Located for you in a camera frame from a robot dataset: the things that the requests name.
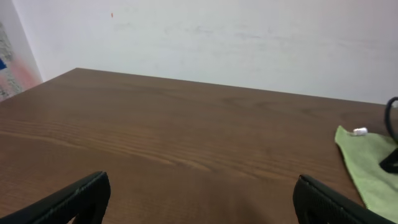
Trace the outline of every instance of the wood grain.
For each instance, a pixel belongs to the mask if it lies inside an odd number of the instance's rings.
[[[382,117],[382,105],[75,69],[0,103],[0,215],[105,170],[104,223],[297,223],[299,174],[361,203],[334,133],[385,133]]]

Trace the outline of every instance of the brown table top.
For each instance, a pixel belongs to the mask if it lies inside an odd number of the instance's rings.
[[[361,203],[334,134],[383,108],[75,69],[0,103],[0,216],[104,170],[103,223],[297,223],[299,174]]]

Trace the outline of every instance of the green cloth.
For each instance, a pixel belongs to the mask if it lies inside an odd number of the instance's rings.
[[[396,143],[380,134],[354,136],[341,126],[335,141],[366,207],[398,223],[398,175],[389,174],[379,166],[398,147]]]

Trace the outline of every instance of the black cable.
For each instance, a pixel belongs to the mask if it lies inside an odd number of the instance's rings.
[[[391,110],[392,110],[392,105],[394,104],[395,101],[398,101],[398,97],[393,97],[391,100],[387,102],[386,110],[384,112],[384,124],[386,125],[387,132],[390,134],[393,140],[396,143],[398,143],[398,136],[396,136],[391,123]]]

